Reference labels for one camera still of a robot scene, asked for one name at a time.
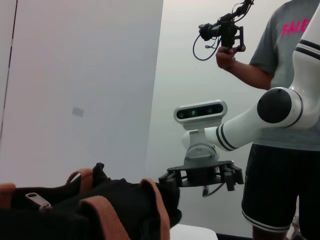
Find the person's right hand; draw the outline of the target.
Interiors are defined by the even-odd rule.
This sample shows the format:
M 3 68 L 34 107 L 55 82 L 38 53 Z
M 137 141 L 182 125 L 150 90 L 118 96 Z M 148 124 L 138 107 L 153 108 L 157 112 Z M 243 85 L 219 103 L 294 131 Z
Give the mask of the person's right hand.
M 229 70 L 233 67 L 236 62 L 235 54 L 237 53 L 236 48 L 227 48 L 221 46 L 216 53 L 216 62 L 219 68 L 223 70 Z

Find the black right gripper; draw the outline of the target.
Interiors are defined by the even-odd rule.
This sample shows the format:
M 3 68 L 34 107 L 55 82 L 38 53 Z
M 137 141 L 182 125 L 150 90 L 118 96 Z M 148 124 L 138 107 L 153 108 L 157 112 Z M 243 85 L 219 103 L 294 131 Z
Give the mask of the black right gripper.
M 243 185 L 243 171 L 232 161 L 217 161 L 192 166 L 185 164 L 167 169 L 167 173 L 158 178 L 162 185 L 187 188 L 226 184 L 227 190 L 234 191 L 235 185 Z

